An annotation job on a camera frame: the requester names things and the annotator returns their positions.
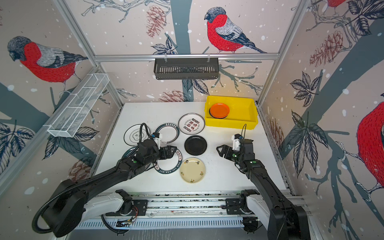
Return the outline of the blue green patterned plate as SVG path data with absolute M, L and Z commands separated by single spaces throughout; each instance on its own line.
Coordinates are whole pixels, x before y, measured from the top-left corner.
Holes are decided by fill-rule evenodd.
M 215 117 L 214 115 L 211 114 L 211 112 L 209 112 L 210 116 L 213 118 L 213 119 L 225 119 L 228 115 L 224 116 L 224 117 Z

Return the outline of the orange plate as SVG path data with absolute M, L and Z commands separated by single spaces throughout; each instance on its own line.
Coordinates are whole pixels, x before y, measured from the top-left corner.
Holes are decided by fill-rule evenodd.
M 230 108 L 224 103 L 216 103 L 210 107 L 209 112 L 215 117 L 224 117 L 229 115 Z

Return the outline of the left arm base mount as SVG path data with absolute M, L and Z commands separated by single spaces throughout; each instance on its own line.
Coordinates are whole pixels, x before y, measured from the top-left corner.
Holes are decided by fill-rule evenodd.
M 117 212 L 106 213 L 108 217 L 120 216 L 145 216 L 148 207 L 148 200 L 131 200 L 124 202 L 122 207 Z

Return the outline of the cream plate flower dots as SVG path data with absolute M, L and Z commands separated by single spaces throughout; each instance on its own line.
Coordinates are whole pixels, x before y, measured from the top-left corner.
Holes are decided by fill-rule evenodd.
M 198 158 L 188 158 L 180 166 L 181 178 L 191 184 L 200 182 L 206 175 L 206 166 Z

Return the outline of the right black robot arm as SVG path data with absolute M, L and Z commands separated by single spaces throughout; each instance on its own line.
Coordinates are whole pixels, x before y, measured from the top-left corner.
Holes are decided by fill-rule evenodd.
M 275 185 L 267 169 L 254 153 L 253 141 L 236 139 L 235 148 L 216 148 L 220 157 L 234 162 L 255 185 L 256 191 L 242 191 L 240 209 L 254 213 L 267 230 L 269 240 L 310 240 L 307 212 L 294 205 Z

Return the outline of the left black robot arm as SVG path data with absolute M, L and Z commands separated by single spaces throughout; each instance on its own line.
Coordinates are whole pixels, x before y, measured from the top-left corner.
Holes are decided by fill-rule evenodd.
M 144 173 L 150 164 L 171 159 L 176 150 L 174 146 L 158 147 L 154 140 L 147 139 L 138 143 L 114 167 L 86 180 L 61 182 L 33 217 L 33 231 L 38 234 L 54 233 L 56 237 L 67 235 L 85 220 L 86 204 L 91 199 Z

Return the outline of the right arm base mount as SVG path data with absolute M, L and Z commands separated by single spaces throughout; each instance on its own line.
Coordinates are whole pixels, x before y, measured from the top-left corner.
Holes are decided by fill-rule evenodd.
M 248 209 L 244 202 L 237 199 L 226 199 L 225 200 L 225 210 L 228 215 L 250 215 L 253 212 Z

